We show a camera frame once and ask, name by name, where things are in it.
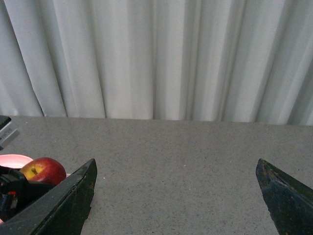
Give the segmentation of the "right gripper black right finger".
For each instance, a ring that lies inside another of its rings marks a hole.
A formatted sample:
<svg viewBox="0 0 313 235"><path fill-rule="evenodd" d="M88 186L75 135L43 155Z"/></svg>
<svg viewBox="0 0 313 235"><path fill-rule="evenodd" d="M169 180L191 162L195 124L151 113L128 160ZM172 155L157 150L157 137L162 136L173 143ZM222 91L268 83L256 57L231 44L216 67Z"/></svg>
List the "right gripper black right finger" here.
<svg viewBox="0 0 313 235"><path fill-rule="evenodd" d="M263 200L280 235L313 233L313 189L264 159L256 177Z"/></svg>

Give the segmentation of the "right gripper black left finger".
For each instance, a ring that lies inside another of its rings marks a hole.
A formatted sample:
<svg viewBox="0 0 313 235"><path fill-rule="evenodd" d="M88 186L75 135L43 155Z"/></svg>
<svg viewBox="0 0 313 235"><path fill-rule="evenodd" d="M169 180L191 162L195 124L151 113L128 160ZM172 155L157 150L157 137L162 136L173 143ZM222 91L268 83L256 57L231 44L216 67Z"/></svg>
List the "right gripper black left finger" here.
<svg viewBox="0 0 313 235"><path fill-rule="evenodd" d="M79 235L91 210L97 177L90 159L32 205L0 226L2 235Z"/></svg>

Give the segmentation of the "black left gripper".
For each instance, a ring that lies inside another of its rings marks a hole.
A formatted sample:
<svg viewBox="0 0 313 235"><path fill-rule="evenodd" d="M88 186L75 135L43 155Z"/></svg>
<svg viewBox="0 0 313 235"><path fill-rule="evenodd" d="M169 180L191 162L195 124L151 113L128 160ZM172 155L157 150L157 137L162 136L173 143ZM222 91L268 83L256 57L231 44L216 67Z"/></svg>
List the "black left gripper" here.
<svg viewBox="0 0 313 235"><path fill-rule="evenodd" d="M0 167L0 219L5 222L34 203L54 184L29 181L17 169Z"/></svg>

